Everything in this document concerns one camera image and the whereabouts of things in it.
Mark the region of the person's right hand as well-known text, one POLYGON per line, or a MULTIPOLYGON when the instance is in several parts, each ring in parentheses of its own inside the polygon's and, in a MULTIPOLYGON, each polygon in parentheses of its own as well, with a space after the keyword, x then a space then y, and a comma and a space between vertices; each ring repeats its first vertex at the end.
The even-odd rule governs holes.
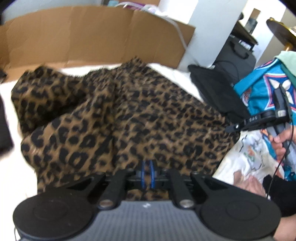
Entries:
POLYGON ((269 141, 271 142, 271 146, 275 151, 277 161, 280 161, 285 154, 285 148, 283 147, 283 143, 285 141, 289 141, 290 139, 292 139, 292 141, 295 143, 295 132, 292 134, 292 128, 293 126, 291 126, 287 130, 284 130, 275 137, 273 137, 272 135, 268 136, 269 141))

